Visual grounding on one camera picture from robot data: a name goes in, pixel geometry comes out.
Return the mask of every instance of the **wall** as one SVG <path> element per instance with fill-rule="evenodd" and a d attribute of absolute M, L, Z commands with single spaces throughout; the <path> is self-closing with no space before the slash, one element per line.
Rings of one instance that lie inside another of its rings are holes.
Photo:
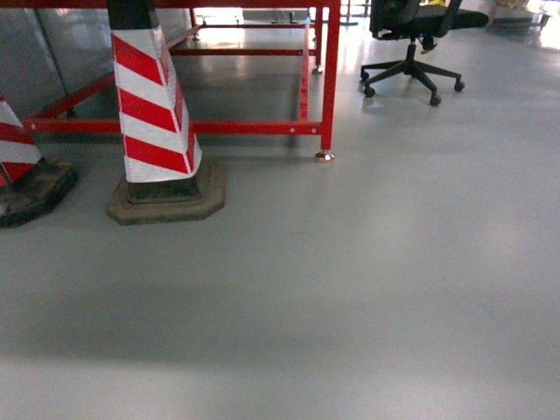
<path fill-rule="evenodd" d="M 184 10 L 158 10 L 170 39 L 190 27 Z M 106 10 L 0 10 L 0 93 L 20 117 L 112 71 Z"/>

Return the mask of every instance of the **black office chair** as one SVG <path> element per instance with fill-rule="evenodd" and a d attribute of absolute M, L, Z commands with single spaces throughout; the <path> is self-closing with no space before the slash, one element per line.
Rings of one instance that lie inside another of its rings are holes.
<path fill-rule="evenodd" d="M 439 74 L 455 79 L 455 90 L 460 92 L 465 87 L 458 73 L 430 66 L 414 60 L 416 40 L 427 53 L 436 47 L 434 38 L 443 37 L 449 30 L 478 28 L 488 23 L 488 16 L 479 11 L 461 10 L 462 0 L 451 0 L 448 7 L 426 5 L 420 0 L 374 0 L 369 30 L 375 39 L 397 40 L 410 39 L 406 59 L 387 63 L 368 64 L 361 67 L 360 77 L 365 83 L 366 97 L 375 95 L 372 83 L 382 81 L 396 74 L 404 73 L 418 79 L 431 91 L 430 105 L 436 107 L 441 102 L 438 87 L 426 75 Z M 370 78 L 368 69 L 383 69 L 382 73 Z"/>

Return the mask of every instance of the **black rubber base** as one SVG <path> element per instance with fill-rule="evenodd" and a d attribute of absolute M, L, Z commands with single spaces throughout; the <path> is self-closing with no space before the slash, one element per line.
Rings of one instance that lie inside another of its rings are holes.
<path fill-rule="evenodd" d="M 13 188 L 0 189 L 0 228 L 15 228 L 50 213 L 78 180 L 64 162 L 41 161 Z"/>
<path fill-rule="evenodd" d="M 169 197 L 165 197 L 159 202 L 157 199 L 138 202 L 130 197 L 129 183 L 122 177 L 107 205 L 107 215 L 120 225 L 206 219 L 225 206 L 225 167 L 203 158 L 196 179 L 200 191 L 198 198 L 170 200 Z"/>

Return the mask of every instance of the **traffic cone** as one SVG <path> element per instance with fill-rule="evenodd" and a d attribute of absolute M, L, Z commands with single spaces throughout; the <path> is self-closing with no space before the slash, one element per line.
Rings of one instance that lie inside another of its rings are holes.
<path fill-rule="evenodd" d="M 121 224 L 205 219 L 225 171 L 202 159 L 151 0 L 108 0 L 126 175 L 107 207 Z"/>
<path fill-rule="evenodd" d="M 49 213 L 78 180 L 63 162 L 47 162 L 0 95 L 0 228 Z"/>

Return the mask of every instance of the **red metal frame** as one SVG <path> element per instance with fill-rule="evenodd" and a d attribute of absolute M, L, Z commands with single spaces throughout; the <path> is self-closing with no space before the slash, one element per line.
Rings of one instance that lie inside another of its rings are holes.
<path fill-rule="evenodd" d="M 334 93 L 336 88 L 338 43 L 340 31 L 340 0 L 156 0 L 158 8 L 190 8 L 193 28 L 168 43 L 171 55 L 278 55 L 301 56 L 302 75 L 299 89 L 299 112 L 296 121 L 193 121 L 192 127 L 197 133 L 204 134 L 273 134 L 273 135 L 318 135 L 321 136 L 320 148 L 329 151 L 333 138 Z M 0 9 L 10 7 L 27 8 L 106 8 L 106 0 L 2 0 Z M 309 25 L 305 24 L 204 24 L 196 25 L 193 11 L 196 7 L 280 7 L 301 8 L 316 7 L 314 24 L 315 48 L 309 48 Z M 309 121 L 309 58 L 315 57 L 317 66 L 322 62 L 323 8 L 329 8 L 328 31 L 326 39 L 325 83 L 323 90 L 323 110 L 321 121 Z M 304 47 L 296 50 L 270 49 L 206 49 L 186 50 L 177 48 L 178 44 L 196 35 L 204 28 L 304 28 Z M 31 131 L 75 131 L 75 132 L 120 132 L 118 120 L 99 120 L 57 118 L 65 111 L 89 96 L 106 88 L 114 81 L 114 75 L 103 77 L 90 86 L 56 101 L 43 111 L 23 120 L 24 126 Z"/>

